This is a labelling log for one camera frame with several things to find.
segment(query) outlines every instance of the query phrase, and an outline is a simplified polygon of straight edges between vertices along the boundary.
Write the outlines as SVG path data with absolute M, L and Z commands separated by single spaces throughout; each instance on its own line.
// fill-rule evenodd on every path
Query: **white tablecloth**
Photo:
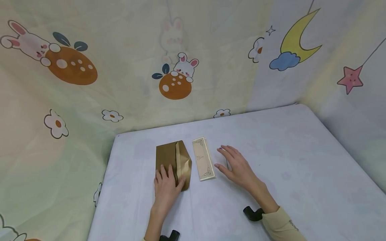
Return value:
M 218 170 L 200 182 L 192 140 L 205 136 L 216 151 L 237 148 L 308 240 L 385 240 L 386 195 L 312 111 L 301 104 L 116 136 L 89 241 L 136 241 L 154 201 L 156 146 L 183 140 L 193 159 L 190 188 L 169 213 L 163 235 L 179 241 L 269 240 L 261 222 L 242 210 L 258 205 Z

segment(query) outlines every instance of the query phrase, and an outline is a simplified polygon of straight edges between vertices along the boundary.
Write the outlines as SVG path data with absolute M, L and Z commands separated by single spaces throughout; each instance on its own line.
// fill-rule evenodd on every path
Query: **orange circle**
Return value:
M 178 75 L 179 76 L 172 76 L 169 73 L 162 77 L 159 82 L 159 91 L 168 99 L 183 99 L 192 91 L 192 84 L 186 80 L 186 77 L 182 74 Z
M 59 128 L 62 127 L 62 124 L 61 124 L 60 121 L 58 121 L 58 120 L 55 122 L 55 124 L 56 124 L 56 126 L 59 127 Z
M 94 64 L 75 49 L 61 46 L 58 53 L 49 50 L 46 53 L 46 58 L 51 61 L 48 69 L 56 77 L 67 83 L 88 85 L 94 83 L 98 78 L 98 72 Z

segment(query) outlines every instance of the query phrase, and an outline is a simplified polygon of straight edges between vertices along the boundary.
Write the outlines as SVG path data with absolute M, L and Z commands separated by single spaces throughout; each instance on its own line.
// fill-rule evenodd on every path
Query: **white flower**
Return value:
M 226 110 L 218 110 L 213 118 L 222 117 L 222 116 L 230 116 L 230 109 Z
M 50 114 L 44 118 L 44 124 L 51 129 L 51 135 L 55 139 L 59 139 L 62 136 L 68 136 L 68 129 L 63 119 L 56 114 L 55 111 L 50 110 Z
M 123 116 L 120 116 L 116 111 L 103 110 L 102 114 L 104 120 L 110 120 L 112 122 L 118 122 L 123 119 Z
M 99 200 L 99 195 L 100 195 L 100 191 L 102 190 L 102 183 L 100 182 L 99 185 L 98 185 L 98 189 L 96 190 L 96 192 L 94 193 L 94 202 L 95 202 L 95 206 L 97 206 L 98 204 L 98 200 Z
M 260 54 L 261 54 L 261 51 L 263 50 L 263 45 L 264 45 L 264 38 L 258 38 L 253 44 L 253 49 L 249 51 L 248 58 L 253 59 L 253 63 L 259 62 Z

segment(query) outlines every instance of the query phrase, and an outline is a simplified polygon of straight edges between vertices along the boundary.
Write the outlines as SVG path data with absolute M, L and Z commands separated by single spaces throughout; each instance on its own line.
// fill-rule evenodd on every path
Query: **sleeve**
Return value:
M 263 214 L 262 222 L 274 241 L 306 241 L 282 207 L 276 212 Z

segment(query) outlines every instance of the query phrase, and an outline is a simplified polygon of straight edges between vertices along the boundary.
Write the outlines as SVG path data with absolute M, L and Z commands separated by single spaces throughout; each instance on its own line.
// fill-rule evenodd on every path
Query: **left hand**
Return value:
M 182 177 L 176 187 L 172 166 L 169 165 L 167 175 L 164 166 L 161 165 L 161 172 L 156 170 L 156 177 L 154 178 L 156 200 L 151 208 L 152 214 L 164 220 L 180 194 L 184 183 L 185 177 Z

